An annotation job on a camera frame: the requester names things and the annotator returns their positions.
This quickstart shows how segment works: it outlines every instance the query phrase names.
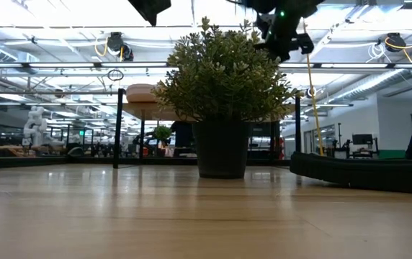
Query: computer monitor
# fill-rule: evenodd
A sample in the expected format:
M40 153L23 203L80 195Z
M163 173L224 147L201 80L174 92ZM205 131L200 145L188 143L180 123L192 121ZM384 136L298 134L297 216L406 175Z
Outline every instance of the computer monitor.
M351 136L353 145L372 145L372 134L358 134Z

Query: floor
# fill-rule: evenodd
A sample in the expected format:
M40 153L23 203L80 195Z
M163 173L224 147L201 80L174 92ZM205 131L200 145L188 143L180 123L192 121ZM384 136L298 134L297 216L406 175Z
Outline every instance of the floor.
M0 169L0 258L412 258L412 194L286 169Z

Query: black plant pot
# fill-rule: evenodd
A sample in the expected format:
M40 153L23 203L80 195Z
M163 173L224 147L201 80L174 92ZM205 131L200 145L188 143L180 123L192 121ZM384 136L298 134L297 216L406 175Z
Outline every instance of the black plant pot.
M249 128L247 122L194 123L200 177L243 178L248 157Z

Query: ceiling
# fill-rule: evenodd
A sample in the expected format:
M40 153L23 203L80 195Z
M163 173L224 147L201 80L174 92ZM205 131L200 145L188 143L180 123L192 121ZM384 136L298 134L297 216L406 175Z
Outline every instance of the ceiling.
M171 0L171 3L172 8L159 14L158 26L150 27L127 0L0 0L0 47L7 52L29 53L41 62L115 62L119 58L109 53L98 56L95 45L97 43L99 51L103 52L108 34L122 32L133 49L134 61L165 61L181 36L199 31L202 17L207 16L223 29L238 29L244 19L256 17L252 9L225 0ZM305 20L315 43L310 57L312 62L408 62L403 51L390 53L372 49L378 39L383 41L389 32L399 32L406 43L412 45L412 9L403 9L402 1L382 0L377 1L379 5L370 6L355 6L355 0L325 3ZM298 30L303 31L302 22ZM305 62L305 56L298 51L290 54L289 62ZM100 91L112 84L105 77L99 80L83 71L75 72L85 76L33 76L31 83L37 84L38 91L58 88ZM0 76L17 85L27 83L26 77L2 73L0 70ZM123 80L113 87L156 83L164 78L166 69L131 68L124 73ZM367 76L368 73L315 71L313 84L329 96ZM294 87L309 87L306 73L288 73L287 77ZM116 100L115 96L106 98Z

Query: white robot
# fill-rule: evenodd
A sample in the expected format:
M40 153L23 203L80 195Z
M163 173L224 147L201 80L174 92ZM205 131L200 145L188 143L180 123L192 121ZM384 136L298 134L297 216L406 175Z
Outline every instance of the white robot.
M28 112L28 120L24 126L24 146L40 146L42 144L43 132L48 128L46 119L43 119L42 113L45 111L43 107L33 106Z

